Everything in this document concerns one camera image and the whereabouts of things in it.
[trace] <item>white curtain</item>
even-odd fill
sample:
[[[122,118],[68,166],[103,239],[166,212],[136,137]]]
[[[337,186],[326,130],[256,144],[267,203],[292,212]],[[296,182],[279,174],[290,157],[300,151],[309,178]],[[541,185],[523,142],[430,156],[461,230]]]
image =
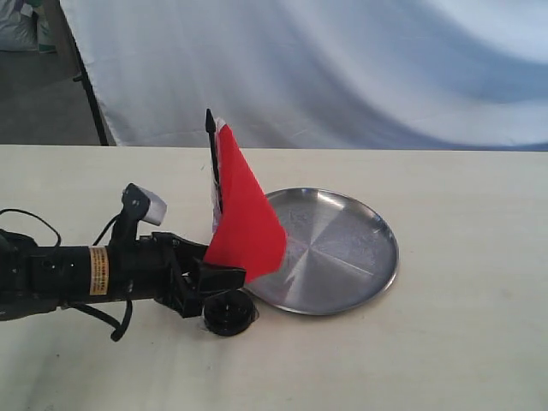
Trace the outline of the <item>white curtain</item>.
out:
[[[62,0],[115,140],[548,149],[541,0]]]

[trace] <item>white tabletop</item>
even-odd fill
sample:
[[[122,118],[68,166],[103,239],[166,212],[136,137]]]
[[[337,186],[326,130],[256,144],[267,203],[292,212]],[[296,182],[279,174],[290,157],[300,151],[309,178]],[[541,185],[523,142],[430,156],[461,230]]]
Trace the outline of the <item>white tabletop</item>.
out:
[[[259,303],[232,338],[138,301],[126,336],[73,310],[0,324],[2,410],[546,410],[548,154],[245,151],[263,189],[348,194],[388,222],[400,272],[373,304],[308,318]],[[162,229],[211,237],[201,149],[3,146],[0,206],[89,244],[135,182]],[[2,216],[5,229],[52,235]],[[144,232],[152,227],[143,224]],[[121,317],[122,303],[102,306]]]

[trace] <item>metal plate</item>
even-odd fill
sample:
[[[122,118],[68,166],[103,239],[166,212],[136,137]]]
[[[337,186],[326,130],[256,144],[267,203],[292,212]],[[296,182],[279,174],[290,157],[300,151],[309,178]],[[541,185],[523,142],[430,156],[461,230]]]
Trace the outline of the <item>metal plate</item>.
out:
[[[279,271],[247,285],[283,310],[339,313],[371,300],[394,281],[398,248],[388,224],[341,194],[291,188],[267,195],[288,232]]]

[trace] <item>yellow label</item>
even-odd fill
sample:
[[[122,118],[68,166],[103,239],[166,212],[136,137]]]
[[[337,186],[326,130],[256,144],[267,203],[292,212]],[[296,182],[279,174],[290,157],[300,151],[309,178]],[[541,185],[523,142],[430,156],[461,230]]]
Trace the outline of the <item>yellow label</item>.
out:
[[[89,247],[91,278],[89,295],[106,295],[109,288],[109,254],[105,247]]]

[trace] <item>red cloth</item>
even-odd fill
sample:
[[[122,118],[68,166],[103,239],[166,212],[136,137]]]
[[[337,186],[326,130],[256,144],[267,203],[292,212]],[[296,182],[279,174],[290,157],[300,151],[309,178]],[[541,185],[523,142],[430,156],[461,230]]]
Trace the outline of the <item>red cloth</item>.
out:
[[[280,267],[287,236],[227,125],[217,155],[223,213],[204,261],[244,268],[249,283]]]

